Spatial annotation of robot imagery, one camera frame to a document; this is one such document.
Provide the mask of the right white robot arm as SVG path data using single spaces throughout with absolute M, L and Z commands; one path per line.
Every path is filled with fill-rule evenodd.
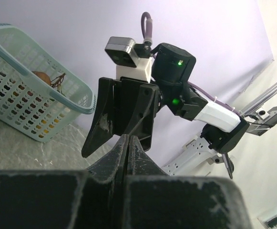
M 150 42 L 118 44 L 115 38 L 107 43 L 105 51 L 122 72 L 116 79 L 99 79 L 96 110 L 82 148 L 83 157 L 114 135 L 136 136 L 143 149 L 149 150 L 154 118 L 167 106 L 178 117 L 205 123 L 193 153 L 218 152 L 228 173 L 233 173 L 228 153 L 249 123 L 232 110 L 204 99 L 189 84 L 196 62 L 192 54 L 168 43 L 151 48 Z

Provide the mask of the fake longan bunch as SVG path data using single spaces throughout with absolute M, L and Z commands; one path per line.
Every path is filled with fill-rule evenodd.
M 66 73 L 63 73 L 59 76 L 57 76 L 56 78 L 54 78 L 52 81 L 51 81 L 51 84 L 50 86 L 53 88 L 53 89 L 56 89 L 56 91 L 58 92 L 62 92 L 62 83 L 64 81 L 64 78 L 65 78 L 65 75 Z

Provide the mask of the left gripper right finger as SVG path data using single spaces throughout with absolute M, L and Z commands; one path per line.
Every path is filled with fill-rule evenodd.
M 243 196 L 230 179 L 171 177 L 139 166 L 145 155 L 137 137 L 129 143 L 130 176 L 123 204 L 125 229 L 250 229 Z

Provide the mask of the teal plastic basket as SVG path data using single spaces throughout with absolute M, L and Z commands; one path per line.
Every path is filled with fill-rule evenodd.
M 62 92 L 51 81 L 66 73 Z M 10 24 L 0 23 L 0 120 L 39 141 L 47 142 L 79 115 L 90 115 L 96 95 L 80 78 L 48 54 L 34 39 Z

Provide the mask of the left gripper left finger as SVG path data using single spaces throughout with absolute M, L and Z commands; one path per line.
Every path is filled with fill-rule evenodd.
M 124 229 L 129 136 L 84 170 L 0 170 L 0 229 Z

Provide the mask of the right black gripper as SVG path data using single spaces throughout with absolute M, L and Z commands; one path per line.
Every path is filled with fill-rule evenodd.
M 196 58 L 168 43 L 151 50 L 149 83 L 129 78 L 99 79 L 97 104 L 82 157 L 89 157 L 113 135 L 136 136 L 143 149 L 151 147 L 154 118 L 165 105 L 174 115 L 184 116 L 190 103 L 189 76 Z

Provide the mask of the fake brown mushroom cap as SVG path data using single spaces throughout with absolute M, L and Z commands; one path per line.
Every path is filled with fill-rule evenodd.
M 32 71 L 33 74 L 38 76 L 41 80 L 43 80 L 47 85 L 51 85 L 51 79 L 50 77 L 44 73 L 44 72 L 39 72 L 39 71 Z

